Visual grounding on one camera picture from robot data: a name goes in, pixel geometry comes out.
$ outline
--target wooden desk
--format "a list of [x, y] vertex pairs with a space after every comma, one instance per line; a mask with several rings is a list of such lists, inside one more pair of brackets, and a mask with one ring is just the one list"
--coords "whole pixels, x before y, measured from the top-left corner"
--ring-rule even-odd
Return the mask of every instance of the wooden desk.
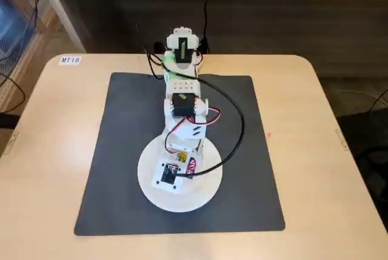
[[312, 66], [297, 56], [206, 56], [201, 73], [251, 75], [286, 229], [77, 237], [112, 72], [142, 55], [83, 55], [44, 69], [0, 160], [2, 259], [383, 260], [388, 236]]

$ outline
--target label sticker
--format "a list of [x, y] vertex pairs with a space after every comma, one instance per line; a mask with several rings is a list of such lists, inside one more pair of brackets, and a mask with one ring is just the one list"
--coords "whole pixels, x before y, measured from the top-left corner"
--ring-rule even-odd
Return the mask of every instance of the label sticker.
[[80, 56], [62, 56], [60, 65], [78, 65], [81, 62]]

